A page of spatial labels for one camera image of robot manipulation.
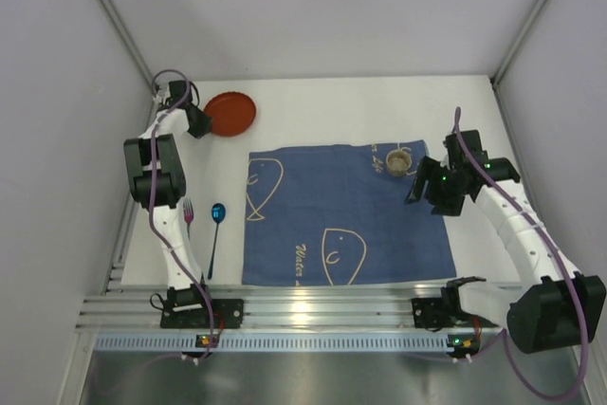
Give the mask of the speckled ceramic cup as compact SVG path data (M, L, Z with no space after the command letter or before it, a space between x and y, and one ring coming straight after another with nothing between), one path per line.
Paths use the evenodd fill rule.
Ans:
M389 175L402 177L412 166L412 156L403 149L395 149L386 156L386 169Z

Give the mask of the red round plate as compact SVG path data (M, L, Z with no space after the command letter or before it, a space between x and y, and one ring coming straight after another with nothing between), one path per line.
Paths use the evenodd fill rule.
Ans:
M230 138L245 133L253 124L257 108L253 99L241 92L223 92L213 97L203 112L212 119L212 133Z

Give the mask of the pink metallic fork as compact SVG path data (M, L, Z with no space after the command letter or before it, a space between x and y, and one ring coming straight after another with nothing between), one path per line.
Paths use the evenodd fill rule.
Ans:
M191 226L194 221L194 210L193 202L189 197L185 197L183 200L183 217L186 224L186 232L188 236L191 236Z

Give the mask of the blue metallic spoon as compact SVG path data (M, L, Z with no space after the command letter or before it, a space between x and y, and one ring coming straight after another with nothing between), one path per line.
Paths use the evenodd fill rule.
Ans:
M213 235L211 259L210 259L209 269L208 269L208 279L209 280L212 279L213 272L214 272L214 262L215 262L215 253L216 253L219 227L220 227L221 223L225 220L226 214L227 214L227 210L226 210L226 207L224 204L217 202L212 205L211 216L212 216L212 221L215 224L215 230L214 230L214 235Z

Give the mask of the blue embroidered cloth placemat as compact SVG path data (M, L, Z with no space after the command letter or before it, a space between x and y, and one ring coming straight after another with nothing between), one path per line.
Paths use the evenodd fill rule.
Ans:
M406 204L416 169L390 175L400 150L414 164L422 140L404 144L285 147L248 158L245 285L377 285L456 273L445 221Z

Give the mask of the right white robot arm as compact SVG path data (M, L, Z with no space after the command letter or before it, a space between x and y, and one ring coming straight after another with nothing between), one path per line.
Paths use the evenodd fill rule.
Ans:
M523 288L508 292L479 276L450 280L441 289L446 314L498 325L526 354L592 342L606 300L602 280L561 253L513 164L489 157L478 131L451 133L444 145L444 160L420 160L407 203L425 200L434 215L458 216L470 200L495 229Z

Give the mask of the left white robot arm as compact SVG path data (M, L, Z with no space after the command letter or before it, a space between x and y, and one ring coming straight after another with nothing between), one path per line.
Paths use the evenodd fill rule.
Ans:
M147 211L149 228L162 250L168 278L164 311L211 309L183 218L187 182L176 141L183 135L201 138L209 122L193 104L197 90L186 77L165 87L152 83L152 88L158 104L154 119L143 133L123 142L129 192Z

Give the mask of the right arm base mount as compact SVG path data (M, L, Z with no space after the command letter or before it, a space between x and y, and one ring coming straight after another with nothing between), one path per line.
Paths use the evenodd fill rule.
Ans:
M478 315L465 312L459 300L459 288L477 282L485 282L485 278L477 276L462 277L447 281L440 288L439 297L412 298L414 327L431 332L455 326L472 327L476 322L495 327L495 324Z

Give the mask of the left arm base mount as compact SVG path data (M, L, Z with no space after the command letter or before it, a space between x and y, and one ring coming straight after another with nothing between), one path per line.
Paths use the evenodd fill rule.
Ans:
M170 287L161 302L160 327L163 329L238 329L244 319L243 299L210 298L211 308L200 293L191 285L187 289Z

